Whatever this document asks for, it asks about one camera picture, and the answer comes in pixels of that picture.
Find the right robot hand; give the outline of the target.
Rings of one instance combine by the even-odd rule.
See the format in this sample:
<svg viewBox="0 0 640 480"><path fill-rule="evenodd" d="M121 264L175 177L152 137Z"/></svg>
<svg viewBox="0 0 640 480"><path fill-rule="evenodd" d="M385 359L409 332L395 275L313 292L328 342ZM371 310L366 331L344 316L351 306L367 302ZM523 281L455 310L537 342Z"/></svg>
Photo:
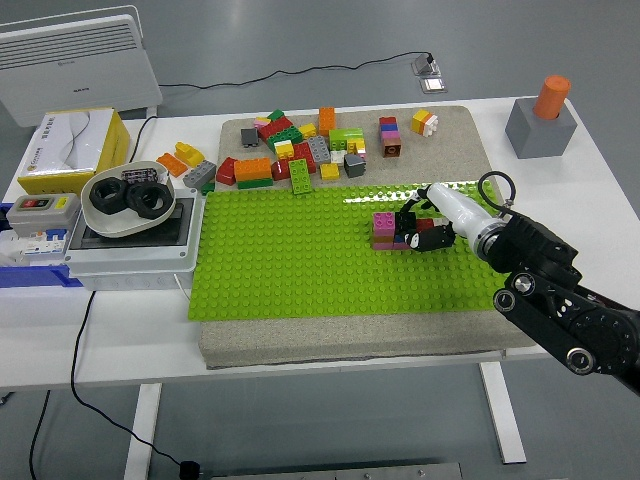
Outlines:
<svg viewBox="0 0 640 480"><path fill-rule="evenodd" d="M478 258L486 260L489 249L506 224L504 220L492 217L474 200L441 183L433 183L415 190L400 211L410 212L420 200L429 201L449 220L449 224L436 228L435 233L405 230L405 243L416 251L424 252L451 246L455 241L455 235L458 234L468 240L470 248Z"/></svg>

